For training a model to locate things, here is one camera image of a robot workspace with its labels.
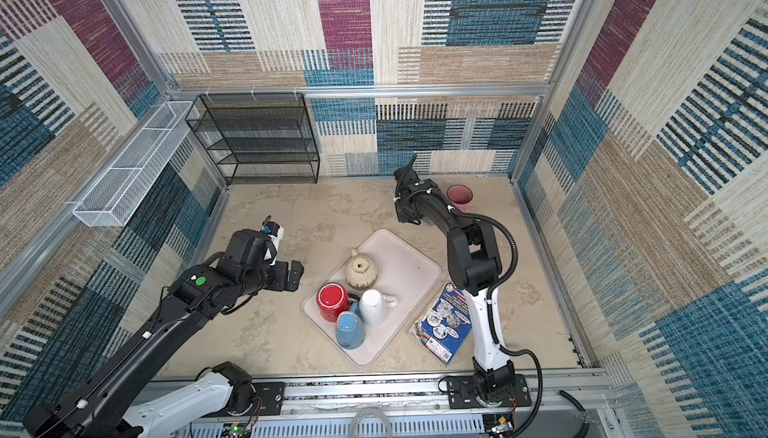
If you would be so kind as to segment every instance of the beige mug handle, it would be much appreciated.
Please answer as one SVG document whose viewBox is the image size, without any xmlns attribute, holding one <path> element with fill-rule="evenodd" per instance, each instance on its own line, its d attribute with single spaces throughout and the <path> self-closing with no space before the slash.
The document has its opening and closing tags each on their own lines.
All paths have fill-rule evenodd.
<svg viewBox="0 0 768 438">
<path fill-rule="evenodd" d="M 384 303 L 386 303 L 388 307 L 397 306 L 397 304 L 399 303 L 399 301 L 397 300 L 397 297 L 393 297 L 391 295 L 384 295 L 383 293 L 382 293 L 382 297 L 384 298 Z"/>
</svg>

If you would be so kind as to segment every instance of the white wire basket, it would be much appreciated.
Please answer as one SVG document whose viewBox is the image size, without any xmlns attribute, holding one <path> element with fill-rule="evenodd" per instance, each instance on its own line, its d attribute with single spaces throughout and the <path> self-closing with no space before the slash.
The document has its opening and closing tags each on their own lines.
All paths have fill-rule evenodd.
<svg viewBox="0 0 768 438">
<path fill-rule="evenodd" d="M 166 102 L 72 212 L 87 226 L 125 226 L 197 119 L 192 102 Z"/>
</svg>

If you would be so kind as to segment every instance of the white label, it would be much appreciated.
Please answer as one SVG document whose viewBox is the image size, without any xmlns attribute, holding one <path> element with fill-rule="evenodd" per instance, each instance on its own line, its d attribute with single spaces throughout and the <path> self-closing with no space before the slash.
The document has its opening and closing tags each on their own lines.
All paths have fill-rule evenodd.
<svg viewBox="0 0 768 438">
<path fill-rule="evenodd" d="M 453 353 L 451 353 L 448 348 L 442 346 L 442 343 L 433 337 L 429 337 L 424 345 L 429 348 L 432 353 L 436 354 L 438 358 L 443 361 L 443 363 L 448 363 L 448 360 L 450 360 L 451 356 L 453 356 Z"/>
</svg>

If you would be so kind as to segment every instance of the blue box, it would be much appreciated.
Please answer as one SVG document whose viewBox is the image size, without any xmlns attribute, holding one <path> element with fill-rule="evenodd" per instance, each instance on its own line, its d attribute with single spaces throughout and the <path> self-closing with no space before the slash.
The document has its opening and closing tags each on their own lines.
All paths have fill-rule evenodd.
<svg viewBox="0 0 768 438">
<path fill-rule="evenodd" d="M 470 330 L 467 300 L 450 283 L 414 327 L 424 347 L 445 365 L 451 363 Z"/>
</svg>

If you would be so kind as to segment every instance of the blue mug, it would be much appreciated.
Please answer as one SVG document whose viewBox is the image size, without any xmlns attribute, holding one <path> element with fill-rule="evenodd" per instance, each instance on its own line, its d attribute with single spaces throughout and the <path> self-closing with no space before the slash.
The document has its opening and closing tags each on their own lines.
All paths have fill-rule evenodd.
<svg viewBox="0 0 768 438">
<path fill-rule="evenodd" d="M 366 339 L 366 327 L 358 315 L 358 307 L 355 301 L 349 311 L 342 311 L 336 319 L 336 341 L 341 348 L 354 350 Z"/>
</svg>

